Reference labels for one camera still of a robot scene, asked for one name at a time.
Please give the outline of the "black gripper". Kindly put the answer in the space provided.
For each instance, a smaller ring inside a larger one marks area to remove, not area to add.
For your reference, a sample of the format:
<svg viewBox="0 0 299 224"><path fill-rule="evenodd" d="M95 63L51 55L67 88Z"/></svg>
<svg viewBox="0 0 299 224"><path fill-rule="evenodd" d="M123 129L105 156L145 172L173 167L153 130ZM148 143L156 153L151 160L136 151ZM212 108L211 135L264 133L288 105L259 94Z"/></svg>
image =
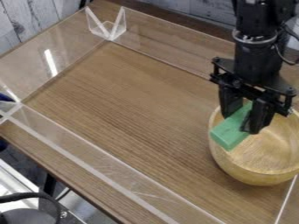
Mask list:
<svg viewBox="0 0 299 224"><path fill-rule="evenodd" d="M243 99L252 101L240 130L256 135L267 127L275 113L287 116L296 95L295 89L280 76L283 63L288 61L285 34L245 35L232 32L235 58L212 59L213 73L209 80L219 85L219 105L224 118L243 107Z"/></svg>

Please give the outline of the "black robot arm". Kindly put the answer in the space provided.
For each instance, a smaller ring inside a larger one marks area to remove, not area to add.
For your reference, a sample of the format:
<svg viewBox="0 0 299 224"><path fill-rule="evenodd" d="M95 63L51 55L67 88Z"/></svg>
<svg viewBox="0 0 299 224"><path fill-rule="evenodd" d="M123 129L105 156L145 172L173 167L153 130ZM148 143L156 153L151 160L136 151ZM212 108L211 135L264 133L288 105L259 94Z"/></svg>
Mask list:
<svg viewBox="0 0 299 224"><path fill-rule="evenodd" d="M276 114L288 116L296 90L280 76L287 38L295 33L287 21L295 16L296 0L231 0L236 17L232 31L235 57L212 59L209 80L219 85L221 115L232 117L243 101L252 106L239 129L252 135L267 127Z"/></svg>

